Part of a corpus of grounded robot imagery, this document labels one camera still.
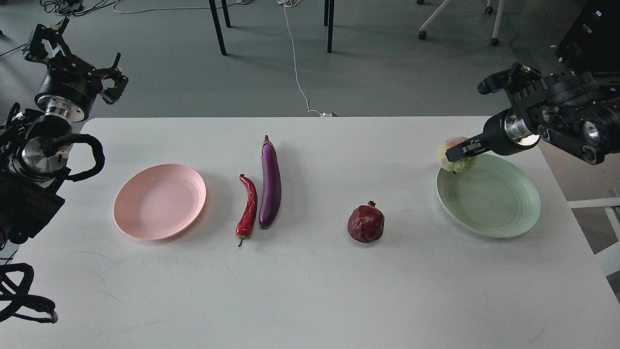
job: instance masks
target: pink plate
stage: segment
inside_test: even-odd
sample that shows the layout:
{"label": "pink plate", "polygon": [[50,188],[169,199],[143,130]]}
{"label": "pink plate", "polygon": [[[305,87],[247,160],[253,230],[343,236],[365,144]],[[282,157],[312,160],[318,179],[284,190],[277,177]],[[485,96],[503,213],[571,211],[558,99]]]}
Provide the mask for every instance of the pink plate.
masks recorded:
{"label": "pink plate", "polygon": [[157,165],[136,174],[121,188],[114,202],[114,221],[134,238],[159,240],[192,224],[205,199],[205,181],[193,168]]}

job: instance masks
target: black table leg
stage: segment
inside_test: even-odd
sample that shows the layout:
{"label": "black table leg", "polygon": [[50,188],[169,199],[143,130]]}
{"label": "black table leg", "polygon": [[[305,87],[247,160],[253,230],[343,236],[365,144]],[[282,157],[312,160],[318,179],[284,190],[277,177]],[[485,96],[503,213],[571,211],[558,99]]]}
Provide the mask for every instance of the black table leg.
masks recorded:
{"label": "black table leg", "polygon": [[228,4],[226,4],[226,0],[222,0],[222,10],[224,11],[224,21],[226,22],[226,27],[231,27],[231,19],[228,17]]}
{"label": "black table leg", "polygon": [[334,1],[329,0],[329,18],[327,23],[327,53],[332,53],[332,36],[334,34]]}
{"label": "black table leg", "polygon": [[327,27],[327,11],[329,10],[329,0],[325,0],[325,15],[323,16],[323,25]]}
{"label": "black table leg", "polygon": [[213,16],[213,25],[215,25],[215,33],[218,34],[219,51],[226,56],[226,47],[224,47],[224,37],[222,37],[222,28],[219,25],[218,10],[215,8],[215,0],[209,0],[211,15]]}

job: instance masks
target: green plate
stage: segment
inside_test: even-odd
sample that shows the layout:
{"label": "green plate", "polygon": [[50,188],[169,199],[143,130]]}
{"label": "green plate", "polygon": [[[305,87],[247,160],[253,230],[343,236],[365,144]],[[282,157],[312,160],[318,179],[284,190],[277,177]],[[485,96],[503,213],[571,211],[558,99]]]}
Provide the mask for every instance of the green plate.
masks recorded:
{"label": "green plate", "polygon": [[521,235],[534,227],[541,200],[527,174],[497,156],[477,156],[465,173],[440,169],[437,193],[443,207],[475,233],[492,238]]}

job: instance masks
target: purple eggplant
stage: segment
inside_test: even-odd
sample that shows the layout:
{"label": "purple eggplant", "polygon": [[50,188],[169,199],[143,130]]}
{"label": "purple eggplant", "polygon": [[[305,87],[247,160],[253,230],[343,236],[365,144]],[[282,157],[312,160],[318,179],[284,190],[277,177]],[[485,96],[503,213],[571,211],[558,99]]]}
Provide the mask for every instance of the purple eggplant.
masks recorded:
{"label": "purple eggplant", "polygon": [[263,198],[260,202],[259,224],[261,228],[267,229],[278,215],[282,199],[278,158],[268,136],[265,136],[260,156],[263,164]]}

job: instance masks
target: pomegranate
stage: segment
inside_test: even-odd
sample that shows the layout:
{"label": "pomegranate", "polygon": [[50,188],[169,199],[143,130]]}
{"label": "pomegranate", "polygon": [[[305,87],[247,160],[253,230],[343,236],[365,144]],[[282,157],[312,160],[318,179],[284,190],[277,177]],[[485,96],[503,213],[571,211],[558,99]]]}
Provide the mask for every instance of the pomegranate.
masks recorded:
{"label": "pomegranate", "polygon": [[368,201],[368,205],[361,205],[353,210],[347,224],[347,230],[353,239],[368,243],[379,240],[383,235],[385,217],[374,205],[374,202]]}

